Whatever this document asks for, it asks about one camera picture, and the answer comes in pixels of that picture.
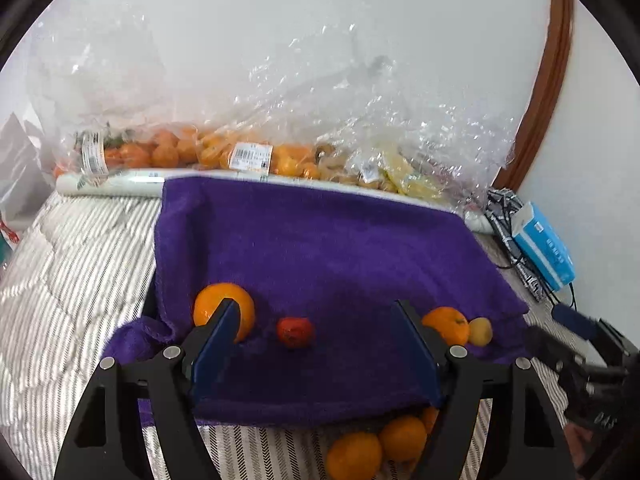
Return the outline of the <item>person's right hand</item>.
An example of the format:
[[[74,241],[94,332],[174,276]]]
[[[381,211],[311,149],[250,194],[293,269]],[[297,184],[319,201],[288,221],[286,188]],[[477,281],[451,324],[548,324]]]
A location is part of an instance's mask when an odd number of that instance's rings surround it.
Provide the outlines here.
[[[574,422],[568,422],[565,425],[564,436],[570,449],[573,465],[578,472],[600,444],[600,436],[587,428],[574,424]],[[584,476],[578,472],[576,478],[582,480]]]

